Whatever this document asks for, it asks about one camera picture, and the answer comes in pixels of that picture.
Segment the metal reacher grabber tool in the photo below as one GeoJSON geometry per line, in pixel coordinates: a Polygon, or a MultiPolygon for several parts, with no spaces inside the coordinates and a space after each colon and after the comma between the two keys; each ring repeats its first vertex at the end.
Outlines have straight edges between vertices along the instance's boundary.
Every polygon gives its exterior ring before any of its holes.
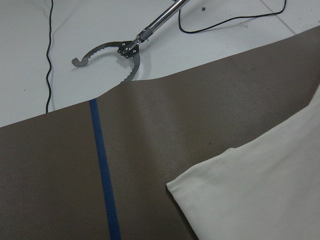
{"type": "Polygon", "coordinates": [[[91,49],[83,56],[81,60],[78,58],[72,59],[71,63],[74,67],[80,68],[87,66],[89,59],[97,52],[107,48],[117,48],[117,53],[126,59],[133,59],[133,68],[129,75],[122,81],[123,83],[131,82],[136,76],[140,68],[140,54],[139,46],[148,40],[164,23],[166,23],[173,15],[175,15],[182,7],[184,7],[188,0],[177,0],[163,13],[161,13],[154,21],[147,25],[140,33],[137,34],[134,40],[130,41],[112,41],[98,45],[91,49]]]}

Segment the cream long-sleeve printed shirt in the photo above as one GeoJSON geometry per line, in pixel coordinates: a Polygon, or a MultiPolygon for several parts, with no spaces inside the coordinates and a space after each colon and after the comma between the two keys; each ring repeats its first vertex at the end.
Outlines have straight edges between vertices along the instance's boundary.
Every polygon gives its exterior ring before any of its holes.
{"type": "Polygon", "coordinates": [[[319,92],[284,122],[192,166],[167,189],[200,240],[319,239],[319,92]]]}

